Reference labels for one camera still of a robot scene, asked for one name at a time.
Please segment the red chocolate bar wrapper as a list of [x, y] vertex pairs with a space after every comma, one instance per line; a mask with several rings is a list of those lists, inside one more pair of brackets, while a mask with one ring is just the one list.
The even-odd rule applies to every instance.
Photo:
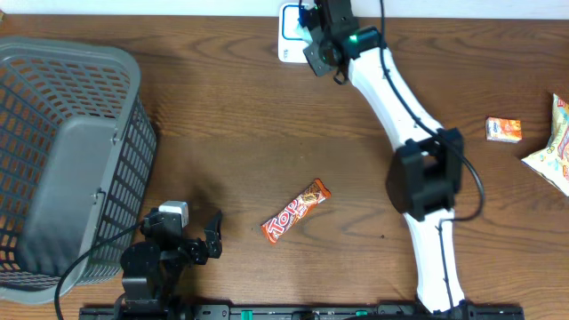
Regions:
[[271, 244], [276, 244], [284, 233], [305, 218], [316, 206], [330, 198], [331, 195], [324, 183], [320, 179], [315, 179], [280, 213], [260, 226], [263, 235]]

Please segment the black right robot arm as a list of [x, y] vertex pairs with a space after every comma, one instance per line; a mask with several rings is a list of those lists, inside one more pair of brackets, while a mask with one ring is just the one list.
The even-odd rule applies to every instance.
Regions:
[[430, 314], [451, 314], [465, 299], [453, 245], [461, 134], [423, 108], [397, 70], [384, 29], [361, 27], [349, 1], [300, 4], [299, 27], [314, 73], [352, 84], [383, 126], [393, 149], [386, 190], [411, 233], [417, 297]]

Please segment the large yellow snack bag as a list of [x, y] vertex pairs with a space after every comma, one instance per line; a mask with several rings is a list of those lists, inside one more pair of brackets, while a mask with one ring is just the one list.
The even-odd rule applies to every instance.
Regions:
[[568, 103], [556, 94], [553, 94], [548, 144], [522, 162], [568, 196]]

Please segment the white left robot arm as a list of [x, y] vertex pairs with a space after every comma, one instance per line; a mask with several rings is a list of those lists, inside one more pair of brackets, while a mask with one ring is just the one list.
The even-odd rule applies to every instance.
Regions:
[[217, 212], [204, 228], [205, 239], [184, 235], [181, 213], [153, 209], [142, 221], [143, 242], [121, 256], [124, 294], [114, 306], [116, 319], [193, 319], [194, 308], [176, 294], [183, 272], [218, 259], [222, 253], [221, 220]]

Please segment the orange tissue pack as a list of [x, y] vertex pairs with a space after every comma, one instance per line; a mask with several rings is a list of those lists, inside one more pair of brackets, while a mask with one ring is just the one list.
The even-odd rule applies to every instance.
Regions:
[[486, 139], [490, 141], [518, 143], [523, 139], [521, 122], [514, 119], [488, 117], [485, 121]]

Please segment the light teal wipes packet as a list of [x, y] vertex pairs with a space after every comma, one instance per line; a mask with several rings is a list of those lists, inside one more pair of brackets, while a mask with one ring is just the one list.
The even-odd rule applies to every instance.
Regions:
[[298, 24], [295, 29], [295, 33], [299, 36], [299, 38], [303, 42], [307, 44], [311, 44], [313, 42], [312, 35], [310, 34], [307, 27], [303, 27], [300, 24]]

